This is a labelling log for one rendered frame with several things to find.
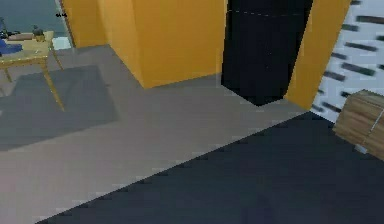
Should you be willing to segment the black fridge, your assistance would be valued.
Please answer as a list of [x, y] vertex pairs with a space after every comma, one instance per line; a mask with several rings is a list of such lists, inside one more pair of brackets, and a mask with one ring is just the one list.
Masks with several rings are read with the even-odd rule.
[[313, 0], [228, 0], [221, 84], [256, 106], [283, 98]]

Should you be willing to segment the yellow wooden table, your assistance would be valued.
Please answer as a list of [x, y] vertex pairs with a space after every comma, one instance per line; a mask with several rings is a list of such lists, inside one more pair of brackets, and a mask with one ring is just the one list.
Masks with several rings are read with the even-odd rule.
[[1, 54], [0, 55], [0, 71], [4, 72], [8, 82], [12, 81], [10, 73], [8, 71], [11, 67], [19, 66], [28, 66], [28, 65], [38, 65], [41, 70], [43, 77], [46, 80], [46, 83], [50, 89], [50, 92], [53, 95], [56, 103], [59, 105], [62, 111], [65, 110], [64, 105], [57, 93], [56, 87], [51, 79], [51, 76], [48, 71], [48, 56], [49, 52], [53, 53], [54, 59], [59, 65], [60, 69], [63, 69], [60, 60], [55, 53], [53, 46], [53, 31], [44, 31], [44, 38], [35, 38], [31, 40], [17, 41], [22, 47], [21, 51], [12, 53], [12, 54]]

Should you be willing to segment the small dark potted plant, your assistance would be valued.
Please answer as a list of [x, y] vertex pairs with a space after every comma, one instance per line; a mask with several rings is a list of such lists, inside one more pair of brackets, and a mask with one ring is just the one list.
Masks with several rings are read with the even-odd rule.
[[33, 36], [36, 39], [37, 42], [43, 42], [45, 40], [44, 32], [41, 28], [39, 28], [37, 25], [33, 26]]

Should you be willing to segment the brown flat board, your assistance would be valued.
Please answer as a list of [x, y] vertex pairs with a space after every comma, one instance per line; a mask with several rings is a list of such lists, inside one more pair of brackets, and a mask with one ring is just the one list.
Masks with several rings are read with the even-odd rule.
[[8, 36], [7, 40], [9, 41], [24, 41], [32, 40], [34, 35], [32, 33], [20, 33]]

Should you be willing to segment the blue cloth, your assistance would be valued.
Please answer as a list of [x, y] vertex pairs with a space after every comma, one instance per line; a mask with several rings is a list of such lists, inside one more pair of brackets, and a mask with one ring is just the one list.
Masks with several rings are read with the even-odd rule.
[[0, 39], [0, 57], [22, 51], [21, 44], [7, 44], [4, 39]]

